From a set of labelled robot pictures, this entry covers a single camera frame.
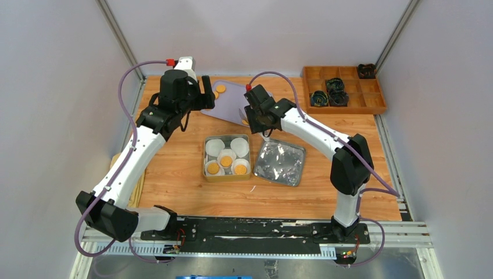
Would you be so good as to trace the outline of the silver tin lid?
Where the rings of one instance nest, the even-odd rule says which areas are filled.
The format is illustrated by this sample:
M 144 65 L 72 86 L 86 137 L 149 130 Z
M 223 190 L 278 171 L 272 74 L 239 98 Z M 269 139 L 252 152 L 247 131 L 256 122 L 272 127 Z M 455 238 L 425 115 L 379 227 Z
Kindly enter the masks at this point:
M 305 159 L 304 147 L 270 139 L 260 147 L 253 174 L 271 183 L 297 187 L 301 182 Z

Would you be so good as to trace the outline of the metal tongs grey handle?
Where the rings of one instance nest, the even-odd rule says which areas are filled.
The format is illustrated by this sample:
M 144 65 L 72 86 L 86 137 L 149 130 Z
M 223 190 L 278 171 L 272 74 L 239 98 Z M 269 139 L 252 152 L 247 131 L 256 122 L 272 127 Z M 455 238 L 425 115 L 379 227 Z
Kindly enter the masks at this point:
M 240 117 L 241 117 L 241 122 L 242 122 L 242 120 L 246 120 L 249 123 L 249 120 L 247 118 L 247 115 L 246 115 L 245 111 L 243 109 L 239 109 L 238 111 L 239 111 L 239 114 L 240 114 Z M 272 129 L 268 129 L 268 130 L 266 130 L 264 132 L 258 133 L 258 135 L 261 136 L 264 141 L 269 142 L 272 131 L 273 131 Z

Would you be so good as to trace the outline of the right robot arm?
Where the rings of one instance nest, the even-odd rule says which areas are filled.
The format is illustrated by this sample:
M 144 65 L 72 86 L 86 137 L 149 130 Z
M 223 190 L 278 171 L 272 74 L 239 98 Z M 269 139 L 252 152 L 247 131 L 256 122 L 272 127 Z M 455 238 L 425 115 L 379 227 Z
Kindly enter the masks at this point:
M 292 134 L 330 160 L 330 182 L 337 190 L 336 210 L 331 218 L 332 235 L 338 242 L 348 242 L 360 221 L 359 195 L 374 169 L 366 138 L 329 129 L 291 100 L 275 101 L 262 85 L 251 88 L 244 97 L 248 102 L 244 110 L 252 133 L 279 130 Z

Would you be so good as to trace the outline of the lavender plastic tray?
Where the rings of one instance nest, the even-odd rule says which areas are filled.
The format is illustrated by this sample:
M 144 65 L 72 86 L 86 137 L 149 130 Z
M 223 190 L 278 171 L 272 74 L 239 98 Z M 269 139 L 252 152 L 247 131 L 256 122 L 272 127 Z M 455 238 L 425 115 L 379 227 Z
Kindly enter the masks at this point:
M 215 88 L 219 84 L 224 84 L 227 88 L 226 91 L 219 94 L 219 98 L 215 100 L 215 107 L 213 109 L 203 109 L 201 110 L 201 113 L 220 120 L 245 126 L 241 123 L 241 117 L 238 110 L 244 110 L 244 107 L 249 105 L 247 99 L 244 97 L 246 85 L 227 80 L 217 80 L 212 84 L 213 92 L 215 92 Z

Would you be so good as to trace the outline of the white paper cup top-right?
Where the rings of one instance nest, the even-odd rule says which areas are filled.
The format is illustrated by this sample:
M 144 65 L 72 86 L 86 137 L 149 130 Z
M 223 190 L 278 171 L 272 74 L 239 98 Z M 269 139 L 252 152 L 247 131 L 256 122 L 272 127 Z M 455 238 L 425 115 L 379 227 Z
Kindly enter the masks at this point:
M 230 149 L 238 158 L 244 158 L 249 154 L 249 143 L 245 138 L 237 137 L 231 141 Z

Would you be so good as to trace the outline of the white paper cup bottom-right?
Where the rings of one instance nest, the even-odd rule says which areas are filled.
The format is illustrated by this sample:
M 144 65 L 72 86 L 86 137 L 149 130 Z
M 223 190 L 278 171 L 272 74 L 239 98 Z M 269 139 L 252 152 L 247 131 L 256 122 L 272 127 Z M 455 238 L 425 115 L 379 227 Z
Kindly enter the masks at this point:
M 232 174 L 236 176 L 243 176 L 250 174 L 251 172 L 250 163 L 246 159 L 242 159 L 242 158 L 236 159 L 235 161 L 233 161 L 231 165 L 231 171 Z

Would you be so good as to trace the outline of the white paper cup centre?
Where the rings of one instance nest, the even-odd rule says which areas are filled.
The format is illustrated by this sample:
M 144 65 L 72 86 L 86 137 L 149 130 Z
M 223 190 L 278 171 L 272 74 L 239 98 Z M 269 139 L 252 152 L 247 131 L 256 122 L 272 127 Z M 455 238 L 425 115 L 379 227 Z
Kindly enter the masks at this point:
M 237 155 L 232 149 L 223 149 L 219 152 L 219 155 L 217 157 L 217 161 L 219 165 L 223 168 L 229 168 L 233 164 L 233 162 L 236 160 Z

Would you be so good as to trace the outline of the gold cookie tin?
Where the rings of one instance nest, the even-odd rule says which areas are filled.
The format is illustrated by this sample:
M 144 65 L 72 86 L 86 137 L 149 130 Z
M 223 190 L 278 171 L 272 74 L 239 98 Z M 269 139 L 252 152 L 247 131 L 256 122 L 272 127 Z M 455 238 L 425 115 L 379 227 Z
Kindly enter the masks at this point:
M 211 139 L 215 139 L 215 138 L 220 138 L 225 143 L 225 149 L 226 148 L 230 149 L 230 143 L 231 143 L 231 141 L 233 139 L 237 138 L 237 137 L 245 138 L 248 141 L 248 143 L 249 143 L 249 154 L 247 154 L 242 159 L 246 159 L 246 160 L 249 161 L 250 167 L 251 167 L 250 174 L 243 175 L 243 176 L 236 176 L 236 175 L 233 175 L 232 174 L 231 167 L 229 167 L 229 168 L 223 168 L 224 171 L 225 171 L 225 173 L 226 173 L 223 176 L 210 176 L 210 177 L 205 176 L 205 171 L 204 171 L 205 164 L 208 161 L 217 160 L 217 157 L 208 156 L 206 154 L 206 152 L 205 152 L 205 143 L 207 142 L 207 140 L 211 140 Z M 249 142 L 248 136 L 245 135 L 245 134 L 230 134 L 230 135 L 217 135 L 217 136 L 207 137 L 205 139 L 205 141 L 204 141 L 203 162 L 202 162 L 202 174 L 205 177 L 206 181 L 211 182 L 211 183 L 233 182 L 233 181 L 244 181 L 244 180 L 248 180 L 250 178 L 251 174 L 252 174 L 251 149 L 250 149 L 250 142 Z

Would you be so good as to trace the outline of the white paper cup bottom-left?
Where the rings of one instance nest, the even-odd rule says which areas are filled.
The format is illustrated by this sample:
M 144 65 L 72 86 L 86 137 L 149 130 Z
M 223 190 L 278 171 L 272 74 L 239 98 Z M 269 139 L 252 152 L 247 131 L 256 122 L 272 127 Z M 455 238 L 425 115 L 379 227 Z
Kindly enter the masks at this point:
M 225 171 L 217 160 L 208 161 L 204 167 L 205 176 L 223 176 Z

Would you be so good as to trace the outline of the rolled dark tie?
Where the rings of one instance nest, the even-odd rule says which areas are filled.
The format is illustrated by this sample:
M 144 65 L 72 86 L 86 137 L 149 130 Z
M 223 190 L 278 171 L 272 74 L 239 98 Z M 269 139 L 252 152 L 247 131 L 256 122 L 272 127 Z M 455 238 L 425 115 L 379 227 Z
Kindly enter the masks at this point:
M 347 107 L 349 95 L 344 90 L 331 91 L 328 94 L 328 102 L 333 107 Z

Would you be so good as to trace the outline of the rolled green blue tie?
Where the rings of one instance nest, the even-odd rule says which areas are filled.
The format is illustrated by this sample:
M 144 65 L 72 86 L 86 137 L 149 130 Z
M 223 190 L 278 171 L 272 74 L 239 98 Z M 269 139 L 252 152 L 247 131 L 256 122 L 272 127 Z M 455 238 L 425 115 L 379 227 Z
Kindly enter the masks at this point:
M 345 89 L 344 82 L 341 78 L 331 78 L 325 81 L 326 90 L 328 92 L 332 91 L 343 91 Z

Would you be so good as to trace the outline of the wooden compartment tray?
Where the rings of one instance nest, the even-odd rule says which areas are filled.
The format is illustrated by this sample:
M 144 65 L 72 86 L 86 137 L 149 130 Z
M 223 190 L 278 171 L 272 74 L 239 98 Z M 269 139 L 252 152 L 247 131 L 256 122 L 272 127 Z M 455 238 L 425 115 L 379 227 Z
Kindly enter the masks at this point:
M 326 90 L 326 81 L 341 78 L 345 92 L 349 95 L 348 105 L 312 106 L 310 97 L 318 90 Z M 303 94 L 306 111 L 309 114 L 357 114 L 380 115 L 387 110 L 387 104 L 377 78 L 359 78 L 356 66 L 304 66 L 302 69 Z

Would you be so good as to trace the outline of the rolled dark tie corner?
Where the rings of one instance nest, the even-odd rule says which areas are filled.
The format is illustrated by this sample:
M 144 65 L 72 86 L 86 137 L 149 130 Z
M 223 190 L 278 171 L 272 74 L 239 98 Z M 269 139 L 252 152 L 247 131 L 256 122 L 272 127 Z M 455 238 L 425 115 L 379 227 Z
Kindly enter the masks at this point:
M 375 79 L 376 78 L 376 65 L 369 64 L 359 64 L 357 67 L 357 74 L 359 79 Z

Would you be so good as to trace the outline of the aluminium frame rail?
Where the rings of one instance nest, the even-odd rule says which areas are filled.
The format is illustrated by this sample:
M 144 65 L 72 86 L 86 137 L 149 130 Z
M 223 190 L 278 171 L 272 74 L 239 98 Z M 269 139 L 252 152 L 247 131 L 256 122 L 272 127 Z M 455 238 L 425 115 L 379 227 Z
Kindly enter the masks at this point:
M 126 40 L 126 37 L 123 34 L 122 29 L 120 28 L 117 19 L 112 11 L 112 8 L 109 5 L 109 2 L 107 0 L 95 0 L 95 2 L 98 5 L 104 19 L 106 20 L 110 30 L 112 31 L 128 63 L 131 66 L 136 65 L 138 63 L 137 58 L 135 57 L 133 51 L 131 50 L 129 43 Z

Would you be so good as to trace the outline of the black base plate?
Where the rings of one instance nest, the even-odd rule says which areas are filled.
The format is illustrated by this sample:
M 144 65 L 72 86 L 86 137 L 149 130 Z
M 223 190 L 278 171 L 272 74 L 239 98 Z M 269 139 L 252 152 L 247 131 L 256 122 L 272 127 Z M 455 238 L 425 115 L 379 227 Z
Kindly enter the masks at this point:
M 230 254 L 320 254 L 320 245 L 369 244 L 367 225 L 359 223 L 346 235 L 327 220 L 180 217 L 174 231 L 145 231 L 140 238 L 177 241 L 181 251 Z

